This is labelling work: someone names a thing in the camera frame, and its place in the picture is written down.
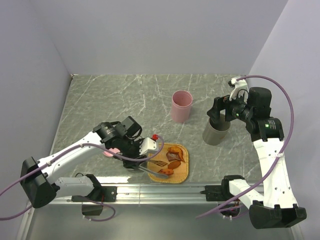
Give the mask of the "grey cylindrical container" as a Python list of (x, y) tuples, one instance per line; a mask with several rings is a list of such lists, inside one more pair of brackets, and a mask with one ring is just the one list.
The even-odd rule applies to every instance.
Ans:
[(209, 119), (202, 133), (203, 141), (210, 146), (219, 145), (227, 135), (230, 126), (230, 122), (225, 121), (224, 114), (220, 114), (217, 123), (214, 123), (211, 119)]

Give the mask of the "metal food tongs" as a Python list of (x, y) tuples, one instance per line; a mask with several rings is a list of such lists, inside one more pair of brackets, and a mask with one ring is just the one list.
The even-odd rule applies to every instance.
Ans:
[(167, 165), (168, 165), (167, 162), (164, 162), (161, 160), (148, 160), (140, 163), (137, 169), (143, 172), (146, 172), (152, 175), (153, 177), (157, 177), (160, 179), (167, 179), (169, 177), (168, 175), (165, 175), (164, 173), (159, 173), (159, 170), (163, 169)]

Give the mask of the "roasted chicken wing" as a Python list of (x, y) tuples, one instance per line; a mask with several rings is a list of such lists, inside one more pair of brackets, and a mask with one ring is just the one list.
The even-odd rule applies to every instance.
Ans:
[(168, 149), (168, 152), (172, 155), (175, 155), (175, 158), (178, 161), (185, 162), (183, 150), (178, 146), (171, 146)]

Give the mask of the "brown sausage piece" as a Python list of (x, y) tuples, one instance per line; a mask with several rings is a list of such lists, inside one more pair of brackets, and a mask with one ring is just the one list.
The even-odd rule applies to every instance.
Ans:
[(179, 166), (181, 165), (181, 162), (180, 161), (172, 161), (168, 164), (167, 168), (170, 169), (170, 170), (174, 170), (176, 168), (178, 168)]

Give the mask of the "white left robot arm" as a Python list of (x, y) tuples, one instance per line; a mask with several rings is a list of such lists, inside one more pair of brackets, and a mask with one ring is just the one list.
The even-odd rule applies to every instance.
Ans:
[(123, 161), (125, 168), (134, 168), (149, 160), (149, 154), (159, 150), (157, 142), (141, 137), (142, 127), (128, 116), (123, 121), (101, 122), (88, 134), (65, 149), (35, 160), (29, 157), (22, 163), (20, 185), (31, 205), (39, 209), (55, 198), (84, 196), (96, 201), (102, 187), (92, 174), (81, 177), (63, 175), (83, 161), (103, 152)]

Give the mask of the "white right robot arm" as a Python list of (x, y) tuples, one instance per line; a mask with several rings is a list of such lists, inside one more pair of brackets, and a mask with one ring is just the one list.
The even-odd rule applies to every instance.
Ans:
[[(300, 207), (289, 181), (284, 153), (283, 126), (278, 118), (270, 116), (272, 93), (263, 87), (245, 90), (248, 96), (216, 97), (207, 111), (209, 126), (215, 128), (223, 121), (240, 120), (250, 134), (257, 152), (263, 177), (263, 194), (250, 189), (240, 175), (226, 175), (221, 181), (220, 193), (226, 200), (237, 197), (249, 210), (255, 229), (290, 228), (307, 218)], [(224, 120), (221, 111), (225, 111)]]

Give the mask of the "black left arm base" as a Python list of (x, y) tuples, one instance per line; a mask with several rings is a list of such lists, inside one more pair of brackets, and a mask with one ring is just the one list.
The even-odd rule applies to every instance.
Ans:
[[(84, 219), (92, 222), (104, 222), (111, 220), (116, 215), (116, 210), (108, 203), (114, 203), (117, 199), (116, 186), (102, 186), (94, 189), (88, 196), (73, 195), (73, 203), (81, 203), (81, 213)], [(111, 210), (111, 216), (105, 219), (97, 219), (104, 209)]]

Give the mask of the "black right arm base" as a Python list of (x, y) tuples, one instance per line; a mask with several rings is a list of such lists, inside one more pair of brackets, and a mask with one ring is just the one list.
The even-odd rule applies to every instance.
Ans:
[[(200, 194), (205, 195), (207, 202), (225, 202), (233, 197), (233, 195), (226, 193), (221, 185), (205, 185), (204, 190), (200, 191)], [(245, 208), (245, 205), (237, 199), (222, 207), (218, 214), (224, 218), (228, 217), (233, 219), (241, 217), (248, 212), (249, 210)]]

